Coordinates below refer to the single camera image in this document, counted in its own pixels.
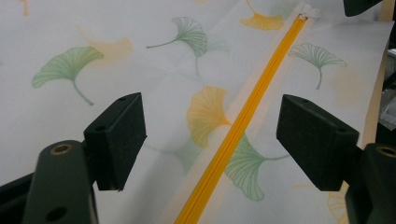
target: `table surface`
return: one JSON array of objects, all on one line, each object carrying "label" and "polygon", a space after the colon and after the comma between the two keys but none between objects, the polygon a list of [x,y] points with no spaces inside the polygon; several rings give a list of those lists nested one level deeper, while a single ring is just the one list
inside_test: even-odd
[{"label": "table surface", "polygon": [[[383,3],[379,14],[379,20],[392,21],[395,1],[383,0],[382,2]],[[370,102],[369,111],[367,113],[365,129],[362,138],[363,146],[375,142],[376,125],[378,123],[378,115],[379,115],[379,105],[381,103],[382,83],[384,82],[385,68],[387,67],[387,53],[388,53],[388,48],[386,48],[384,51],[384,56],[378,71],[378,77],[375,82],[375,88]]]}]

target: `orange ginkgo leaf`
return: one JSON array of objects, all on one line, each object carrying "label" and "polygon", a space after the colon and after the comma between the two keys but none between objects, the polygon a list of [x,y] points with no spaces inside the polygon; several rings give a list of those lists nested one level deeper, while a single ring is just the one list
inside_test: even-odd
[{"label": "orange ginkgo leaf", "polygon": [[87,35],[85,35],[83,30],[79,26],[78,31],[84,37],[84,39],[86,39],[90,43],[90,46],[92,48],[95,48],[96,50],[102,52],[105,55],[104,59],[90,63],[89,66],[108,65],[114,63],[115,61],[126,58],[134,51],[131,40],[127,37],[124,37],[123,39],[114,43],[107,43],[90,39]]},{"label": "orange ginkgo leaf", "polygon": [[242,24],[246,26],[253,27],[255,29],[260,30],[279,30],[283,26],[283,18],[280,15],[274,17],[266,17],[259,13],[257,13],[250,2],[247,0],[247,4],[251,11],[253,12],[253,16],[249,19],[240,20]]},{"label": "orange ginkgo leaf", "polygon": [[348,224],[347,206],[345,197],[347,193],[347,183],[343,183],[340,191],[329,192],[327,204],[332,215],[337,219],[338,224]]},{"label": "orange ginkgo leaf", "polygon": [[227,91],[216,87],[204,87],[191,98],[187,121],[192,140],[199,147],[207,147],[208,137],[220,125],[230,125],[224,115],[223,98]]}]

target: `green ginkgo leaf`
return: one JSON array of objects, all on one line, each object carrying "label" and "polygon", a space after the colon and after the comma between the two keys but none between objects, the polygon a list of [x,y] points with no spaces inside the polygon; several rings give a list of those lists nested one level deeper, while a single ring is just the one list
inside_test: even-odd
[{"label": "green ginkgo leaf", "polygon": [[172,22],[177,26],[176,38],[161,45],[147,46],[147,48],[151,49],[167,45],[175,41],[182,41],[192,48],[196,57],[203,56],[207,51],[207,38],[201,24],[189,17],[174,18],[172,19]]},{"label": "green ginkgo leaf", "polygon": [[73,83],[78,94],[89,104],[93,103],[85,97],[76,85],[76,77],[81,69],[88,63],[103,59],[104,54],[92,47],[73,48],[55,56],[40,72],[33,77],[32,86],[41,87],[44,83],[54,79],[68,79]]},{"label": "green ginkgo leaf", "polygon": [[259,168],[263,162],[264,157],[253,148],[244,134],[225,169],[225,174],[253,201],[264,198],[257,183]]},{"label": "green ginkgo leaf", "polygon": [[304,43],[302,45],[293,46],[288,54],[290,57],[298,57],[312,63],[319,70],[319,83],[317,90],[320,88],[322,80],[321,68],[325,65],[335,64],[341,67],[347,67],[346,62],[335,57],[324,48]]}]

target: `zipper teeth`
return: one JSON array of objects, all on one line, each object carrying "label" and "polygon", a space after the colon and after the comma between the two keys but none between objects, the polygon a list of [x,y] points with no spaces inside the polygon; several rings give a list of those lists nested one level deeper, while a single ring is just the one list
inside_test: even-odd
[{"label": "zipper teeth", "polygon": [[277,68],[282,63],[287,51],[294,42],[307,19],[300,19],[299,15],[290,27],[289,31],[283,37],[282,41],[276,48],[273,56],[265,67],[259,81],[254,87],[252,93],[247,98],[244,107],[236,118],[230,131],[221,143],[218,152],[213,157],[212,162],[207,166],[204,174],[196,185],[190,198],[185,203],[183,209],[177,217],[175,223],[197,223],[202,212],[205,209],[210,196],[215,189],[222,173],[227,167],[245,129],[250,123],[261,98],[265,94]]}]

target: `patterned fabric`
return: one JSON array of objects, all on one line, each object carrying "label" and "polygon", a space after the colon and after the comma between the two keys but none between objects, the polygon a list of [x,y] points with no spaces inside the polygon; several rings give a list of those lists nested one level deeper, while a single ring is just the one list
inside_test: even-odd
[{"label": "patterned fabric", "polygon": [[[359,132],[392,23],[375,9],[321,10],[282,60],[201,223],[347,223],[276,140],[282,94]],[[0,185],[32,173],[41,149],[142,92],[148,138],[123,192],[96,192],[101,223],[170,223],[304,4],[295,0],[68,0],[0,4]]]}]

